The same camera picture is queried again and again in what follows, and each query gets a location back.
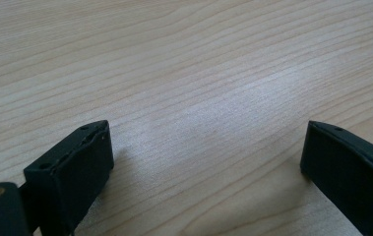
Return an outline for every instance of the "wooden table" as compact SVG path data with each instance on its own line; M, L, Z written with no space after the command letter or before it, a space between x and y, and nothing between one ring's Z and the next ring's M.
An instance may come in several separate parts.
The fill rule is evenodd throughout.
M373 1L0 0L0 181L101 119L77 235L359 235L298 164L308 120L373 143Z

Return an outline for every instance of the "black plastic piece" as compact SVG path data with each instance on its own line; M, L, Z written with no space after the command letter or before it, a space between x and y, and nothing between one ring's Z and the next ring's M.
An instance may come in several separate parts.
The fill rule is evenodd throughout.
M373 235L372 144L311 121L300 167L362 234Z
M14 184L0 184L10 186L4 188L7 191L0 200L21 209L24 214L17 214L17 220L22 218L24 223L17 225L27 229L26 234L17 231L5 235L29 235L38 226L44 236L73 234L112 168L108 122L98 121L77 129L24 169L27 183L19 191ZM4 202L0 201L0 212Z

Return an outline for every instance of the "light wood surface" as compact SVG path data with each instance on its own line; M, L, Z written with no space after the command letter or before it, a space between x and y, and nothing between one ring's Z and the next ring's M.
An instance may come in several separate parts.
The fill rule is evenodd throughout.
M77 235L360 235L298 164L310 119L373 143L373 1L0 0L0 181L101 119Z

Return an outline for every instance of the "table surface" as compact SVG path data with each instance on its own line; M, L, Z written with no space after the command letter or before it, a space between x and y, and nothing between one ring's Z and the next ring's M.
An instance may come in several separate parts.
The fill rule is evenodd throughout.
M373 143L373 1L0 0L0 181L102 119L77 235L360 235L298 164L308 120Z

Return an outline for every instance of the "wood grain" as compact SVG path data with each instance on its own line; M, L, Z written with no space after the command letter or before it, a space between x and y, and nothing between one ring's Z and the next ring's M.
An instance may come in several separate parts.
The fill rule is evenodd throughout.
M0 0L0 181L100 119L77 235L359 235L298 162L310 119L373 142L373 1Z

